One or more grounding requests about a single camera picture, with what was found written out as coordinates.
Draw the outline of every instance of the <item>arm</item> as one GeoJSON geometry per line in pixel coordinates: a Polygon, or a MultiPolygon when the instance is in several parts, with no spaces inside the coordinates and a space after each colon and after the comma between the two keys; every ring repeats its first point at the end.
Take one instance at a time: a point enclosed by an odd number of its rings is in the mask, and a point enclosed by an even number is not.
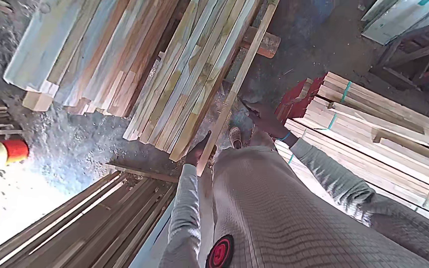
{"type": "Polygon", "coordinates": [[[246,105],[253,110],[249,111],[249,118],[254,124],[268,132],[271,137],[284,139],[283,142],[291,148],[293,154],[309,168],[320,185],[337,204],[344,207],[349,216],[355,216],[358,219],[362,216],[360,210],[362,204],[378,201],[375,191],[363,179],[323,151],[295,137],[265,106],[259,103],[246,103],[246,105]]]}
{"type": "Polygon", "coordinates": [[[291,152],[349,216],[358,216],[361,205],[373,201],[376,192],[362,178],[303,139],[295,142],[291,152]]]}
{"type": "Polygon", "coordinates": [[[196,166],[210,136],[211,131],[186,155],[168,227],[168,245],[158,267],[199,267],[201,229],[196,166]]]}

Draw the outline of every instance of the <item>concrete floor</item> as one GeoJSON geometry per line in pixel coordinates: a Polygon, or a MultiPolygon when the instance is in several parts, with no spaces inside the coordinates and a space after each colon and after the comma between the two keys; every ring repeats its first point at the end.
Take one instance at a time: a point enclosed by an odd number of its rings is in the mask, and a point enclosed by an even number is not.
{"type": "MultiPolygon", "coordinates": [[[[7,0],[15,13],[0,12],[0,98],[24,130],[31,148],[25,163],[33,172],[44,175],[59,191],[74,195],[105,172],[103,163],[114,160],[146,171],[178,175],[180,163],[168,154],[138,141],[128,142],[122,134],[129,118],[99,113],[70,115],[54,103],[46,113],[32,112],[21,106],[25,91],[8,85],[2,74],[15,52],[27,26],[35,0],[7,0]]],[[[273,109],[283,94],[299,81],[333,71],[353,82],[429,116],[429,94],[397,91],[367,73],[383,52],[383,47],[361,37],[362,7],[370,2],[281,0],[268,32],[282,38],[273,59],[257,56],[241,88],[246,100],[262,101],[273,109]]],[[[216,121],[223,96],[217,96],[197,138],[206,134],[216,121]]],[[[251,121],[233,109],[229,125],[241,126],[243,139],[249,139],[251,121]]],[[[223,136],[221,148],[229,145],[223,136]]]]}

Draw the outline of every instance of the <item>blue strap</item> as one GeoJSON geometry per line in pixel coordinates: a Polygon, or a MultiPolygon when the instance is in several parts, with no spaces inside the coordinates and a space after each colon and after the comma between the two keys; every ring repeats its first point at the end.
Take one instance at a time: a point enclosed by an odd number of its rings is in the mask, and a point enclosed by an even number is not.
{"type": "Polygon", "coordinates": [[[291,132],[289,131],[285,137],[283,137],[282,139],[277,139],[278,141],[283,142],[285,139],[287,139],[287,137],[289,137],[291,135],[291,132]]]}
{"type": "Polygon", "coordinates": [[[287,163],[288,165],[291,163],[292,158],[294,158],[294,154],[293,154],[293,155],[291,155],[291,159],[289,159],[289,162],[287,163]]]}
{"type": "MultiPolygon", "coordinates": [[[[340,103],[344,103],[345,97],[347,97],[347,92],[349,92],[351,84],[352,84],[351,81],[349,81],[347,83],[347,87],[344,90],[344,94],[342,95],[342,99],[340,99],[340,103]]],[[[332,120],[330,121],[329,127],[327,129],[331,129],[332,128],[332,125],[334,125],[336,119],[337,119],[337,113],[335,113],[334,117],[332,117],[332,120]]]]}

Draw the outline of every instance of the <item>red circular logo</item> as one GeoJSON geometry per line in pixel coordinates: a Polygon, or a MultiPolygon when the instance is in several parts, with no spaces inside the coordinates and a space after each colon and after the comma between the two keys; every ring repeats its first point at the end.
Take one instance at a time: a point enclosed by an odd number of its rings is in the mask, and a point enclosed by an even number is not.
{"type": "Polygon", "coordinates": [[[206,260],[206,268],[228,267],[233,258],[233,236],[227,234],[220,238],[212,247],[206,260]]]}

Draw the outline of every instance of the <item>person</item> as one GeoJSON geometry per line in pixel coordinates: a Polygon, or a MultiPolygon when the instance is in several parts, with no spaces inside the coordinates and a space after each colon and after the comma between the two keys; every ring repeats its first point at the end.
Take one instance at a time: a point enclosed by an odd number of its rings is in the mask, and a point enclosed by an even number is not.
{"type": "MultiPolygon", "coordinates": [[[[429,267],[428,219],[378,195],[265,106],[247,106],[255,125],[251,146],[234,143],[238,149],[223,150],[213,166],[217,242],[206,267],[429,267]],[[271,137],[289,146],[345,213],[306,188],[271,137]]],[[[209,136],[186,156],[159,267],[199,266],[196,165],[209,136]]]]}

